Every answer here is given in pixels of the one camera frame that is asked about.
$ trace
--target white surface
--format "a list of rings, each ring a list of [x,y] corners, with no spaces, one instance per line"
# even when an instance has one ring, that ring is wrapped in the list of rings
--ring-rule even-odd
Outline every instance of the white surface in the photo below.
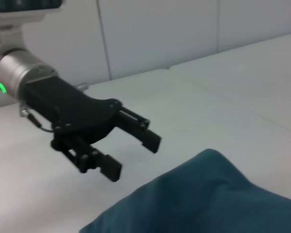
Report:
[[[171,70],[291,131],[291,35]]]
[[[0,108],[0,233],[76,233],[139,186],[207,148],[217,149],[251,181],[291,198],[291,133],[218,99],[196,82],[157,70],[94,85],[87,92],[118,98],[149,118],[162,136],[152,154],[115,130],[97,143],[123,166],[111,183],[99,171],[79,174],[49,147],[51,135]]]
[[[216,53],[217,0],[100,0],[112,77]]]
[[[220,51],[291,33],[291,0],[220,0]]]

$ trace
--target white wall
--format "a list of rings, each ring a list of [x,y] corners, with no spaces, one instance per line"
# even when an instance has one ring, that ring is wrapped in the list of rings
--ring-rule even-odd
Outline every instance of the white wall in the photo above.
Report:
[[[217,0],[100,0],[112,78],[216,52]]]
[[[291,33],[291,0],[99,0],[113,78]]]
[[[291,0],[221,0],[220,51],[291,33]]]

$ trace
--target white tabletop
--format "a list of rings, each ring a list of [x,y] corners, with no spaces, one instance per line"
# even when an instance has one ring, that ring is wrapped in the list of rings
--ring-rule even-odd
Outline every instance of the white tabletop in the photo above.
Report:
[[[76,233],[139,186],[207,148],[219,150],[251,181],[291,198],[291,132],[156,70],[94,85],[87,94],[118,98],[162,136],[157,154],[120,130],[95,146],[123,164],[112,183],[98,170],[79,174],[53,151],[51,134],[0,108],[0,233]]]
[[[291,35],[171,70],[291,131]]]

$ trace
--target cable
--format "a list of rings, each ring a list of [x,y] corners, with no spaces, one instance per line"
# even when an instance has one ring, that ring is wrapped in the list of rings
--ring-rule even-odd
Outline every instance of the cable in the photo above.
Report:
[[[28,112],[28,115],[27,115],[27,119],[29,121],[31,121],[32,124],[34,124],[37,128],[45,131],[45,132],[48,132],[48,133],[53,133],[54,130],[48,130],[44,127],[42,127],[42,124],[37,120],[37,118],[34,117],[34,115],[32,113],[30,113],[28,110],[26,110]]]

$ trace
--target blue fabric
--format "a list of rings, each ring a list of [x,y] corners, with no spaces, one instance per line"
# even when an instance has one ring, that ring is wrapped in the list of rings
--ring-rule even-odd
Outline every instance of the blue fabric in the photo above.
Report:
[[[80,233],[291,233],[291,200],[206,150],[137,189]]]

